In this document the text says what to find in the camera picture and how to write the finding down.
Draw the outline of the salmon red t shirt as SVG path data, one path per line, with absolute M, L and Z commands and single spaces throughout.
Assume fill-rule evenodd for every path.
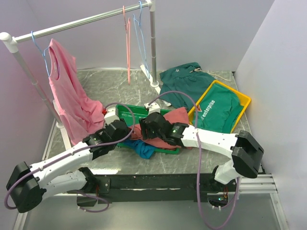
M 175 149 L 183 147 L 183 143 L 181 141 L 183 138 L 183 131 L 189 126 L 189 118 L 186 109 L 181 107 L 167 112 L 162 116 L 172 125 L 171 130 L 166 135 L 165 140 L 160 138 L 143 140 L 141 135 L 141 127 L 139 124 L 135 125 L 131 134 L 131 139 L 139 139 L 158 148 Z

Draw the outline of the pink wire hanger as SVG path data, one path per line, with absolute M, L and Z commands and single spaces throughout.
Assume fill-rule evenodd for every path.
M 124 17 L 125 33 L 126 33 L 127 74 L 128 74 L 128 85 L 130 85 L 130 18 L 126 19 L 125 9 L 126 9 L 125 6 L 123 6 L 122 10 Z

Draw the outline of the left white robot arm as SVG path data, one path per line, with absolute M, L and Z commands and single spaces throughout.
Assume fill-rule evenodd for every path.
M 5 207 L 25 213 L 59 193 L 93 191 L 97 180 L 88 168 L 65 172 L 108 154 L 130 134 L 131 128 L 123 119 L 115 120 L 55 157 L 31 165 L 24 161 L 17 164 L 6 185 Z

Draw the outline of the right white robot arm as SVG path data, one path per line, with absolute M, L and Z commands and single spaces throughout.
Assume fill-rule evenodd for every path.
M 213 190 L 221 191 L 237 177 L 255 179 L 259 174 L 264 149 L 247 131 L 224 134 L 179 122 L 171 124 L 158 112 L 140 119 L 139 124 L 144 140 L 159 138 L 171 146 L 200 147 L 228 157 L 228 162 L 213 171 Z

